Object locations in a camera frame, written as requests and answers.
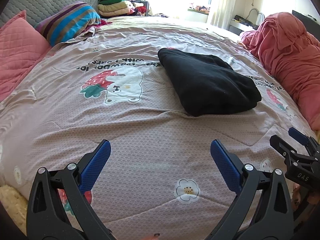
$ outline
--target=metal bolt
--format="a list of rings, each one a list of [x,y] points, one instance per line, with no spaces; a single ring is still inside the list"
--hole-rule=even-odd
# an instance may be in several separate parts
[[[251,164],[246,164],[244,167],[248,171],[252,171],[253,170],[253,166]]]
[[[75,163],[70,163],[69,165],[68,165],[68,170],[74,170],[75,168],[76,168],[76,164]]]
[[[41,167],[39,170],[38,170],[38,173],[39,174],[42,174],[42,173],[44,173],[45,172],[45,168],[44,167]]]
[[[282,171],[281,171],[280,169],[276,169],[276,170],[275,170],[275,173],[278,174],[278,175],[281,175],[281,174],[282,174]]]

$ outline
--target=pink pillow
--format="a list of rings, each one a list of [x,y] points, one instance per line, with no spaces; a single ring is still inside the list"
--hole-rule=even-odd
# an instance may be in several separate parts
[[[46,39],[26,21],[25,10],[0,29],[0,102],[50,49]]]

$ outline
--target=white flower print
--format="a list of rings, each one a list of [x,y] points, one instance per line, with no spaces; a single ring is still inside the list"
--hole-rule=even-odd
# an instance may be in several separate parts
[[[174,195],[182,203],[191,203],[199,199],[200,189],[191,179],[178,181]]]
[[[274,169],[272,161],[268,158],[264,159],[260,164],[260,171],[272,172]]]
[[[21,185],[22,177],[21,177],[21,171],[18,166],[15,166],[15,168],[13,170],[13,174],[14,174],[14,178],[15,178],[16,182],[19,185]]]

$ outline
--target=blue gripper pad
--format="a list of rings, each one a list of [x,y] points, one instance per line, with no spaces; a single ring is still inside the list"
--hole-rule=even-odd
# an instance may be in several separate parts
[[[288,131],[289,135],[295,139],[298,143],[300,143],[303,146],[307,146],[309,141],[308,137],[305,136],[303,133],[299,132],[297,129],[291,127]]]
[[[228,188],[239,195],[242,190],[241,174],[217,140],[212,141],[210,152]]]
[[[82,194],[92,189],[100,172],[110,157],[111,145],[105,141],[96,154],[92,157],[88,165],[81,173],[81,183],[79,189]]]

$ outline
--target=bed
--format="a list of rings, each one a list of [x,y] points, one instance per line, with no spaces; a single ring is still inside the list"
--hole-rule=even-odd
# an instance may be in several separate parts
[[[238,39],[204,24],[117,17],[92,37],[53,47],[0,103],[1,185],[28,199],[39,167],[62,169],[107,139],[111,157],[87,199],[114,235],[204,239],[235,197],[210,156],[212,140],[244,163],[272,171],[285,170],[269,145],[272,135],[301,152],[288,129],[315,137],[291,97]],[[157,58],[165,47],[220,57],[254,80],[262,101],[240,114],[188,115]],[[87,89],[105,77],[106,89]],[[179,187],[197,194],[185,198]],[[258,196],[244,226],[257,202]]]

